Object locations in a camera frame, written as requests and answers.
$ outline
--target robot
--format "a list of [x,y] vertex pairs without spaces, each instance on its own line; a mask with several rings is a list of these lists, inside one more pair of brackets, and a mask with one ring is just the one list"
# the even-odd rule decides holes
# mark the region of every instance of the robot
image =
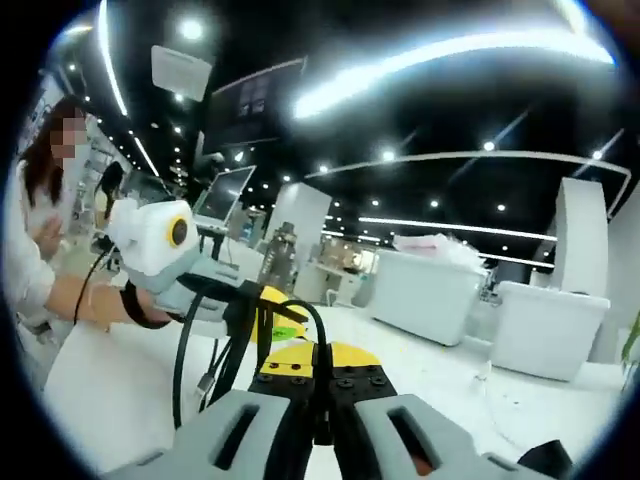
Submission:
[[[478,456],[469,433],[418,397],[399,395],[373,354],[328,344],[311,305],[269,299],[265,287],[201,255],[196,232],[184,201],[138,207],[125,199],[113,207],[107,233],[122,268],[184,327],[174,372],[173,448],[106,479],[299,480],[314,444],[333,445],[349,480],[551,478],[494,454]],[[271,330],[285,317],[298,325],[313,319],[317,343],[271,353]],[[201,381],[211,399],[205,402],[205,395],[201,412],[182,425],[179,379],[195,318],[223,322],[230,340]],[[252,338],[258,350],[253,381],[247,391],[232,390]]]

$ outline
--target black ceiling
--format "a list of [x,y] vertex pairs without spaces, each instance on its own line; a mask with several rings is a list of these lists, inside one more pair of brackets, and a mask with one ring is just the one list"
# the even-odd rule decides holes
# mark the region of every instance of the black ceiling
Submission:
[[[459,55],[418,65],[381,82],[343,105],[307,121],[292,117],[299,95],[332,73],[406,51],[435,39],[450,38],[493,25],[536,24],[567,27],[552,1],[408,1],[334,0],[324,2],[155,2],[108,3],[109,45],[114,70],[129,111],[116,105],[94,28],[57,52],[76,93],[91,98],[89,109],[102,120],[107,135],[124,147],[137,165],[150,172],[129,130],[141,139],[162,177],[173,180],[169,166],[176,157],[189,167],[197,132],[207,130],[209,94],[218,88],[281,62],[305,58],[298,85],[279,99],[276,115],[268,118],[277,140],[220,147],[222,166],[235,168],[233,156],[245,155],[242,165],[258,166],[243,201],[266,210],[288,175],[304,180],[321,164],[340,167],[379,159],[381,149],[397,156],[481,150],[507,125],[523,120],[499,143],[505,150],[552,152],[590,157],[620,129],[619,140],[606,160],[638,170],[637,98],[623,64],[616,67],[552,55],[532,49],[504,49]],[[178,23],[197,18],[205,28],[203,40],[186,42]],[[95,24],[96,11],[79,21]],[[595,36],[615,55],[617,50],[593,21]],[[151,47],[163,45],[213,64],[205,101],[176,102],[174,95],[153,85]],[[159,128],[152,128],[156,123]],[[176,134],[173,127],[180,126]],[[360,216],[478,225],[545,233],[555,208],[562,177],[579,165],[529,158],[459,158],[398,162],[310,178],[310,185],[341,202],[331,214],[329,230],[389,238],[396,233],[429,233],[424,228],[363,225]],[[608,205],[624,177],[591,167],[580,178],[603,184]],[[189,182],[191,195],[201,186]],[[379,201],[374,207],[373,199]],[[438,208],[430,202],[438,199]],[[507,209],[498,212],[496,206]],[[458,234],[480,251],[533,258],[540,242],[486,234]]]

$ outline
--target wrist strap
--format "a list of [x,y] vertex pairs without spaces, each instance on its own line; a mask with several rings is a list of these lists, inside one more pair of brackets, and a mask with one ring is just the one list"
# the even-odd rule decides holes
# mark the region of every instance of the wrist strap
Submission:
[[136,295],[136,286],[127,281],[124,290],[120,291],[120,297],[122,298],[122,305],[127,311],[129,318],[136,322],[138,325],[151,330],[157,330],[168,325],[169,322],[150,322],[145,316],[140,303],[138,302],[138,296]]

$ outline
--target white shirt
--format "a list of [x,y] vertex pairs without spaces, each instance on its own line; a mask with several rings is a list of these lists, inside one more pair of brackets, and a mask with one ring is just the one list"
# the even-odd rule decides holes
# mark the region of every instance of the white shirt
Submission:
[[7,185],[2,253],[7,302],[14,311],[28,318],[42,311],[56,276],[41,258],[40,249],[28,232],[28,228],[35,228],[38,222],[44,221],[47,208],[31,209],[26,192],[23,193],[23,168],[21,163],[14,169]]

